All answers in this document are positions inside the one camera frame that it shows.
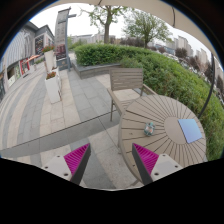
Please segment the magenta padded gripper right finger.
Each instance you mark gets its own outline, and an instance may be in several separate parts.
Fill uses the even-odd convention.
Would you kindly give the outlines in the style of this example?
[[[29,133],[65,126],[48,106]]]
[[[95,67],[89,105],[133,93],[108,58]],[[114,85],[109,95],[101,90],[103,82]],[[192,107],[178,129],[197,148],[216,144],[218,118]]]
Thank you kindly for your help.
[[[182,166],[167,154],[158,155],[135,143],[132,144],[132,155],[144,185],[182,169]]]

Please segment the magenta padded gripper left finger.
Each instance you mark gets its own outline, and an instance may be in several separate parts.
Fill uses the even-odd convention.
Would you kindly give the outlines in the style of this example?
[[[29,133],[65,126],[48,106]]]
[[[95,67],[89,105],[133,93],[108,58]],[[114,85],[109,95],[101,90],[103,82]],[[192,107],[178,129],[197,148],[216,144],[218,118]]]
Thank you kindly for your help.
[[[90,155],[91,146],[87,143],[65,156],[56,155],[42,169],[79,185]]]

